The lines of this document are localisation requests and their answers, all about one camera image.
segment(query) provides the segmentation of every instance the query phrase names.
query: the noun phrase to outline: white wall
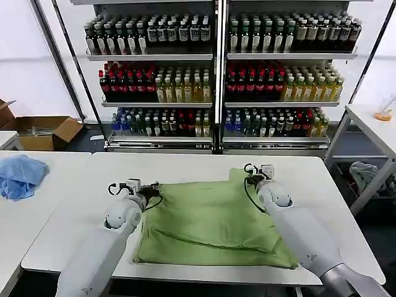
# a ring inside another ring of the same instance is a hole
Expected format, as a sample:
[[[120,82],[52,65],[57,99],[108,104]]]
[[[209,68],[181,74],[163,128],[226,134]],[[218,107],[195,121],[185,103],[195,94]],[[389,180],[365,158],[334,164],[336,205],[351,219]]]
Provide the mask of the white wall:
[[[28,1],[2,1],[0,16],[0,98],[15,116],[78,118]]]

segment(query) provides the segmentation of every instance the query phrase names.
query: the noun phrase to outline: yellow bottle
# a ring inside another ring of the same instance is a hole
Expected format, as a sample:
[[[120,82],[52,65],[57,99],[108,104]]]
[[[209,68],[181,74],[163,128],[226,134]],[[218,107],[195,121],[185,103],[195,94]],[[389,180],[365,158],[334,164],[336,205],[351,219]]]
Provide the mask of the yellow bottle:
[[[304,77],[299,76],[297,84],[294,86],[293,91],[291,91],[291,100],[293,102],[301,102],[301,96],[303,94],[304,88]]]
[[[282,94],[280,95],[280,99],[285,102],[291,101],[291,92],[293,91],[295,78],[293,76],[287,77],[287,83],[283,88]]]
[[[199,76],[195,76],[194,78],[194,94],[193,94],[193,99],[194,102],[202,102],[203,98],[202,98],[202,85],[200,83],[200,77]]]
[[[338,78],[337,84],[334,87],[333,92],[332,92],[332,94],[330,96],[330,101],[337,102],[340,99],[340,95],[341,95],[342,88],[343,88],[342,87],[343,83],[344,83],[344,79],[342,79],[341,77]]]
[[[324,88],[324,81],[326,78],[324,76],[319,76],[316,85],[312,88],[312,100],[313,102],[320,102],[323,88]]]
[[[334,91],[335,88],[335,77],[334,76],[329,76],[327,78],[327,83],[324,87],[324,90],[322,92],[322,98],[321,101],[323,102],[329,102],[330,101],[330,97]]]
[[[185,102],[184,93],[183,93],[183,85],[181,84],[181,78],[176,77],[175,79],[176,85],[174,86],[174,92],[176,94],[177,102]]]
[[[192,101],[192,86],[189,76],[184,77],[184,99],[186,102]]]
[[[311,93],[312,93],[312,88],[314,86],[314,77],[309,76],[307,83],[304,85],[303,88],[303,96],[302,96],[302,101],[303,102],[309,102],[311,101]]]

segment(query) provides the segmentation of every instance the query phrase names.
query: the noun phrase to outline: green cloth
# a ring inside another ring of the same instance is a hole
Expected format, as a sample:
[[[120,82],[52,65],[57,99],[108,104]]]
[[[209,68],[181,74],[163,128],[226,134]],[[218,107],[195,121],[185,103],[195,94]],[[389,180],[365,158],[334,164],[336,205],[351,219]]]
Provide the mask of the green cloth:
[[[228,181],[161,184],[163,201],[144,212],[133,261],[297,267],[271,217],[246,197],[245,176],[232,169]]]

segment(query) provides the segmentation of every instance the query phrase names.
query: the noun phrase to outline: blue cloth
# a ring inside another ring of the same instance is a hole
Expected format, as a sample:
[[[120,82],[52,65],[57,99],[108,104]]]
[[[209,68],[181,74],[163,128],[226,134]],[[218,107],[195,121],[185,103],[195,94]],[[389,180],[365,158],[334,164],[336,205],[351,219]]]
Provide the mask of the blue cloth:
[[[6,199],[30,197],[44,178],[46,163],[26,155],[0,160],[0,193]]]

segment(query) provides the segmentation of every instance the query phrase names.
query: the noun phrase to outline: dark bottle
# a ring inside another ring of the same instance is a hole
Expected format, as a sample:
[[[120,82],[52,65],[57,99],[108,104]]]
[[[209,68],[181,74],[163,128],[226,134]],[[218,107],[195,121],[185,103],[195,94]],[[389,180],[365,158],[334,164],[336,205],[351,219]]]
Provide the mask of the dark bottle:
[[[91,25],[91,23],[84,25],[84,30],[85,41],[87,42],[90,54],[98,54],[100,52],[100,49],[95,39],[95,31],[93,30],[93,26]]]
[[[327,37],[327,46],[326,46],[326,51],[328,52],[337,50],[337,43],[338,43],[337,40],[341,32],[340,24],[341,21],[336,20],[334,26],[330,28],[329,36]]]
[[[271,118],[271,123],[268,129],[268,137],[273,137],[277,128],[277,119],[275,116]]]
[[[307,51],[314,51],[316,35],[318,31],[317,20],[312,20],[312,24],[307,29],[305,48]]]
[[[284,53],[290,53],[290,50],[293,46],[293,40],[295,37],[295,25],[296,22],[294,20],[289,21],[286,37],[285,37],[285,45],[283,47]]]
[[[326,19],[323,21],[323,25],[321,25],[318,29],[316,36],[316,46],[315,49],[318,51],[324,51],[326,47],[327,37],[329,36],[330,25],[329,20]]]
[[[356,41],[358,40],[358,37],[360,35],[361,32],[361,21],[360,19],[355,19],[353,21],[353,26],[351,28],[351,32],[349,34],[349,38],[348,38],[348,44],[346,46],[346,51],[348,53],[352,53],[353,49],[355,48],[356,45]]]

